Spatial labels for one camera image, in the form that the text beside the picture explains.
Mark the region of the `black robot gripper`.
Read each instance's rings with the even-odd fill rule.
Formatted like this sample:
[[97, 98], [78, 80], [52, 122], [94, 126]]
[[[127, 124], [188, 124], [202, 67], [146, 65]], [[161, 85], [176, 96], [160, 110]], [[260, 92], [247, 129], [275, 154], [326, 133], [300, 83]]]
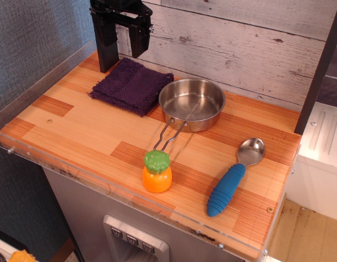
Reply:
[[153, 12], [142, 1], [90, 1], [90, 5], [102, 73], [119, 61], [116, 25], [129, 29], [133, 58], [148, 50]]

